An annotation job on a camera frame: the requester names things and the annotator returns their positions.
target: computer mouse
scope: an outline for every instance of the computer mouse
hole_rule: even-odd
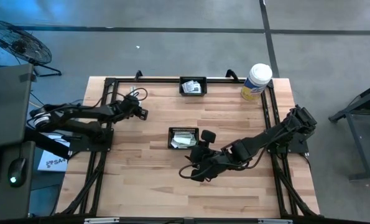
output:
[[[24,158],[18,158],[11,162],[8,168],[8,181],[11,187],[20,187],[25,182],[26,162]]]

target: gray floor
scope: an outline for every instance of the gray floor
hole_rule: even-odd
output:
[[[370,0],[266,0],[266,7],[272,29],[370,30]],[[0,19],[25,26],[263,28],[258,0],[0,0]],[[37,31],[33,35],[51,49],[50,66],[64,73],[33,84],[34,93],[48,103],[82,98],[90,75],[134,75],[140,69],[147,76],[215,77],[232,68],[245,77],[253,64],[269,64],[264,34]],[[363,170],[348,125],[327,120],[370,87],[370,36],[272,39],[280,77],[290,78],[296,102],[318,121],[308,144],[321,214],[370,222],[370,180],[347,178]],[[17,62],[0,49],[0,64]],[[61,181],[62,174],[38,172],[34,188]],[[50,198],[54,190],[35,194]],[[51,206],[42,207],[34,198],[32,212],[48,215]]]

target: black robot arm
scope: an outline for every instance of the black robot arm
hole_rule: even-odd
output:
[[[103,106],[44,105],[30,112],[37,131],[71,131],[84,134],[94,142],[105,140],[104,129],[101,127],[103,123],[116,123],[133,116],[146,120],[147,114],[148,111],[139,106],[138,99],[131,95],[126,95],[122,101],[116,100]],[[72,120],[73,118],[90,118],[97,121],[83,123]]]
[[[249,167],[249,162],[261,148],[265,151],[267,148],[286,147],[295,133],[301,133],[307,139],[312,135],[316,123],[306,108],[297,105],[290,110],[280,124],[253,138],[238,139],[223,147],[220,152],[208,148],[208,141],[200,141],[199,145],[191,147],[192,152],[188,157],[192,162],[190,166],[196,169],[192,170],[192,175],[189,177],[183,176],[181,174],[183,169],[181,169],[180,176],[203,182],[204,180],[210,181],[225,170],[252,169],[261,157],[258,158],[254,166]],[[213,142],[215,134],[209,131],[204,130],[201,138],[208,139],[208,136],[213,136],[210,138],[212,141],[209,140],[209,142]]]

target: white lid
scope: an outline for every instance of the white lid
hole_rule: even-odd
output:
[[[252,66],[251,70],[249,71],[249,78],[255,84],[259,85],[265,85],[269,83],[269,81],[272,79],[272,75],[272,69],[270,66],[263,63],[258,63]]]

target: yellow label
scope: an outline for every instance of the yellow label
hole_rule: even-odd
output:
[[[255,99],[258,99],[259,96],[260,96],[260,93],[259,92],[258,94],[255,94],[251,91],[250,88],[246,87],[246,86],[243,86],[241,88],[241,96],[245,99],[245,100],[255,100]]]

